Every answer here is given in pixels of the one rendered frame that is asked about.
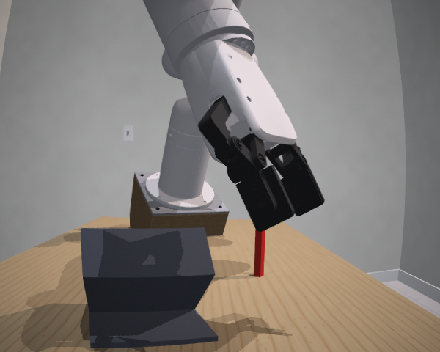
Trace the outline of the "dark grey sloped panel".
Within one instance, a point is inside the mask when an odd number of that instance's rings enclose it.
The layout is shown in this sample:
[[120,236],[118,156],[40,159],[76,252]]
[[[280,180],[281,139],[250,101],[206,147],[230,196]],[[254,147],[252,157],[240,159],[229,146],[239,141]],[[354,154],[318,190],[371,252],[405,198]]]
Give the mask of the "dark grey sloped panel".
[[81,228],[91,348],[218,341],[195,310],[215,271],[204,227]]

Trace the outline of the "red rectangular peg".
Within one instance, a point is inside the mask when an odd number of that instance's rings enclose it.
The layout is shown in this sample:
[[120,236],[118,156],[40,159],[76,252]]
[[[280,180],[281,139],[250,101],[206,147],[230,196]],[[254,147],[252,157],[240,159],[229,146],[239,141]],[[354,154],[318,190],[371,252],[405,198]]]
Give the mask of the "red rectangular peg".
[[262,277],[264,273],[265,230],[255,230],[254,276]]

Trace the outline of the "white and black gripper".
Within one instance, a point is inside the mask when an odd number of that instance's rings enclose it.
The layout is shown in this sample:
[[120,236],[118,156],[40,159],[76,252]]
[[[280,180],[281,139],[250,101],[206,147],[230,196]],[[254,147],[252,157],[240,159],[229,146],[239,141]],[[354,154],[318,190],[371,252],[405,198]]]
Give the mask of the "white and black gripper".
[[[262,232],[325,199],[287,113],[252,58],[254,50],[249,36],[226,34],[201,44],[179,67],[211,157],[227,167],[233,183],[240,182],[238,192]],[[273,165],[267,167],[266,157]]]

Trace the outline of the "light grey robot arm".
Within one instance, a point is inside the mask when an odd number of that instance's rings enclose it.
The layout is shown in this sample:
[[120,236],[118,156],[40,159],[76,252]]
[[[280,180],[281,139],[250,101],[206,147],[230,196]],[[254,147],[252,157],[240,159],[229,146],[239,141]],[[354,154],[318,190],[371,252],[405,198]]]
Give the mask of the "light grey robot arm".
[[[180,62],[209,40],[244,34],[254,41],[249,24],[238,11],[242,0],[143,2],[165,47],[162,66],[171,77],[182,80]],[[172,108],[161,172],[147,178],[146,192],[170,208],[198,210],[209,206],[214,198],[213,189],[205,182],[209,159],[189,101],[181,98]]]

